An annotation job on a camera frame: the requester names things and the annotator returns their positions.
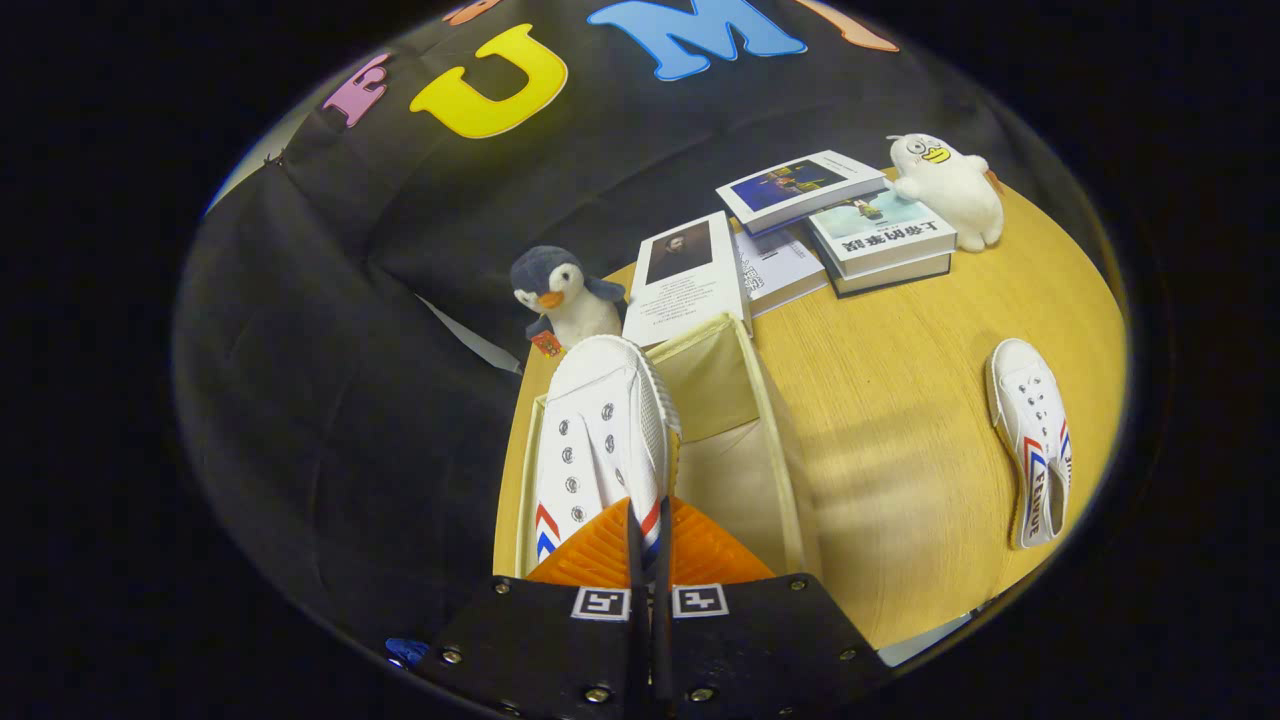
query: yellow letter u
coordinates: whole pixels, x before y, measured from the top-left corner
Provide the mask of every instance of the yellow letter u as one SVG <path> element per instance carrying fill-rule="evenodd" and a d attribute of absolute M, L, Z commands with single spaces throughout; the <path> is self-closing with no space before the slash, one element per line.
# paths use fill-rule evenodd
<path fill-rule="evenodd" d="M 529 36 L 534 26 L 518 24 L 476 50 L 476 58 L 502 55 L 525 70 L 529 82 L 520 92 L 494 102 L 462 79 L 465 68 L 449 68 L 408 104 L 410 111 L 426 110 L 462 137 L 493 137 L 534 117 L 559 95 L 568 65 L 559 55 Z"/>

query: beige storage box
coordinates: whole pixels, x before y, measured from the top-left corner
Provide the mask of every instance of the beige storage box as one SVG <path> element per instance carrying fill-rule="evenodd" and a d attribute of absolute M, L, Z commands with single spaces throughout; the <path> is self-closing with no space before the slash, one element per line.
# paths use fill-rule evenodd
<path fill-rule="evenodd" d="M 804 461 L 786 404 L 741 320 L 719 315 L 648 351 L 684 429 L 672 492 L 732 533 L 771 570 L 822 577 Z M 534 398 L 516 527 L 516 574 L 536 565 L 538 438 Z"/>

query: book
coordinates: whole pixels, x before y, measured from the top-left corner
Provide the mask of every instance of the book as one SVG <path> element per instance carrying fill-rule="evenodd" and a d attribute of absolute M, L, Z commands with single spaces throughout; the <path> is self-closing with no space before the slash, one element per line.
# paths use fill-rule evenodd
<path fill-rule="evenodd" d="M 803 227 L 751 237 L 736 220 L 732 225 L 753 318 L 827 284 L 822 263 L 805 247 Z"/>
<path fill-rule="evenodd" d="M 723 210 L 640 243 L 622 337 L 641 347 L 728 313 L 751 333 L 742 263 Z"/>
<path fill-rule="evenodd" d="M 832 202 L 882 186 L 884 173 L 823 150 L 739 178 L 716 190 L 746 232 L 760 234 Z"/>
<path fill-rule="evenodd" d="M 936 255 L 904 260 L 886 268 L 876 268 L 855 275 L 845 275 L 840 273 L 836 261 L 831 258 L 826 246 L 819 245 L 817 247 L 818 258 L 827 270 L 831 287 L 835 290 L 836 297 L 840 299 L 911 281 L 945 275 L 951 272 L 951 255 L 954 252 L 954 250 L 947 250 Z"/>
<path fill-rule="evenodd" d="M 956 231 L 923 202 L 881 187 L 809 217 L 815 245 L 827 250 L 845 277 L 951 252 Z"/>

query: round wooden table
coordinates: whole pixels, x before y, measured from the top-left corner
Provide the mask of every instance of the round wooden table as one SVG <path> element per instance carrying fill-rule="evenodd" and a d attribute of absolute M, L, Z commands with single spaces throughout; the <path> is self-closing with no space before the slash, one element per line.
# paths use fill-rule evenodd
<path fill-rule="evenodd" d="M 1116 300 L 1053 220 L 1012 188 L 1002 200 L 1001 242 L 956 251 L 947 275 L 845 300 L 828 286 L 754 320 L 801 443 L 823 584 L 877 648 L 964 615 L 1061 543 L 1010 544 L 1015 466 L 983 384 L 996 343 L 1027 340 L 1057 375 L 1075 454 L 1066 533 L 1119 441 L 1128 346 Z M 630 287 L 634 269 L 609 279 Z M 495 574 L 515 574 L 531 402 L 558 361 L 530 350 L 498 501 Z"/>

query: white duck plush toy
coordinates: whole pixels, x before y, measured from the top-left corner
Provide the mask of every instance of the white duck plush toy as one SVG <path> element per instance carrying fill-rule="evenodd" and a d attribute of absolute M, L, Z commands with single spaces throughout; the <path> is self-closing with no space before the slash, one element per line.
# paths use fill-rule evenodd
<path fill-rule="evenodd" d="M 527 340 L 550 331 L 568 350 L 594 334 L 622 333 L 626 288 L 588 275 L 562 247 L 531 247 L 511 265 L 511 286 L 521 305 L 541 315 L 525 328 Z"/>
<path fill-rule="evenodd" d="M 961 155 L 931 135 L 891 135 L 890 158 L 897 168 L 893 191 L 920 201 L 956 229 L 956 245 L 982 252 L 1000 240 L 1005 208 L 987 181 L 987 160 Z"/>

